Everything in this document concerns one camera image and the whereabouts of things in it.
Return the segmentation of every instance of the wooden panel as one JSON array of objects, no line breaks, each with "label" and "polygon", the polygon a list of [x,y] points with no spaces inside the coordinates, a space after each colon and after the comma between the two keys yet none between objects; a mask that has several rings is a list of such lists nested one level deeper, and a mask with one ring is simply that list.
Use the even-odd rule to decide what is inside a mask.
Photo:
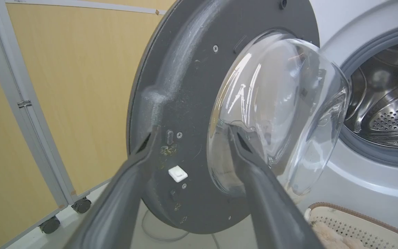
[{"label": "wooden panel", "polygon": [[168,10],[176,0],[85,0],[98,3],[113,3],[120,5],[130,5],[143,8]]},{"label": "wooden panel", "polygon": [[127,158],[126,116],[139,60],[161,16],[7,4],[30,79],[77,194]]},{"label": "wooden panel", "polygon": [[0,85],[0,246],[55,209]]}]

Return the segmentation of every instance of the brown braided trim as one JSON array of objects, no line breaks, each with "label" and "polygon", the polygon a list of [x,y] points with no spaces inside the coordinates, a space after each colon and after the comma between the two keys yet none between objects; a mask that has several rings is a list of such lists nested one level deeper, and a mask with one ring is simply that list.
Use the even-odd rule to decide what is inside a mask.
[{"label": "brown braided trim", "polygon": [[395,232],[395,233],[398,234],[398,229],[395,228],[395,227],[393,227],[393,226],[391,226],[391,225],[388,225],[388,224],[386,224],[386,223],[384,223],[384,222],[381,222],[381,221],[379,221],[379,220],[376,220],[376,219],[371,218],[371,217],[369,217],[369,216],[366,216],[366,215],[364,215],[364,214],[357,213],[357,212],[355,212],[355,211],[352,211],[352,210],[350,210],[350,209],[347,209],[347,208],[344,208],[344,207],[341,207],[341,206],[338,206],[338,205],[334,205],[334,204],[327,203],[327,202],[316,202],[316,203],[310,205],[308,208],[310,208],[311,210],[313,210],[314,208],[318,208],[318,207],[327,207],[327,208],[329,207],[329,208],[337,209],[337,210],[342,211],[342,212],[344,212],[344,213],[347,213],[347,214],[350,214],[350,215],[359,217],[359,218],[361,218],[361,219],[364,219],[364,220],[366,220],[366,221],[369,221],[369,222],[371,222],[371,223],[374,223],[374,224],[376,224],[376,225],[379,225],[379,226],[381,226],[381,227],[384,227],[384,228],[386,228],[386,229],[388,229],[388,230],[390,230],[390,231],[393,231],[393,232]]}]

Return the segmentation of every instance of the transparent glass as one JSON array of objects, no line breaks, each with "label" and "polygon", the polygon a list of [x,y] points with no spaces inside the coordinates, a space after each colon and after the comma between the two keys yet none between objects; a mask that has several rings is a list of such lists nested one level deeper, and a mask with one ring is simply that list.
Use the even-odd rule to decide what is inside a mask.
[{"label": "transparent glass", "polygon": [[350,88],[341,70],[309,42],[277,30],[251,41],[229,69],[211,115],[207,160],[215,184],[227,194],[245,194],[226,131],[237,124],[298,202],[333,151]]}]

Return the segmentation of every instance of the stainless steel drum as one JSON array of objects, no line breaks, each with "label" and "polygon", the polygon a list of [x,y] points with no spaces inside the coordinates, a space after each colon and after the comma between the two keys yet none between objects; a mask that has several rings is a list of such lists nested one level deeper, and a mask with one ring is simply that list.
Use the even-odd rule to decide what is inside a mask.
[{"label": "stainless steel drum", "polygon": [[351,81],[346,127],[369,142],[398,147],[398,45],[363,63]]}]

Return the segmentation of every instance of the black caster wheel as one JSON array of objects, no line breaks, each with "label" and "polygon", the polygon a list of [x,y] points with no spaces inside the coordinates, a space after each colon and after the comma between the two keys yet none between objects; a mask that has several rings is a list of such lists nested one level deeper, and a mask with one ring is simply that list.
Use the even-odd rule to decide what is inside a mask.
[{"label": "black caster wheel", "polygon": [[77,213],[83,214],[87,212],[92,205],[92,202],[87,199],[87,197],[82,198],[81,200],[77,200],[73,205],[72,208]]},{"label": "black caster wheel", "polygon": [[39,228],[43,233],[50,234],[58,229],[59,224],[59,219],[56,216],[53,216],[52,218],[47,219],[41,225],[39,225]]}]

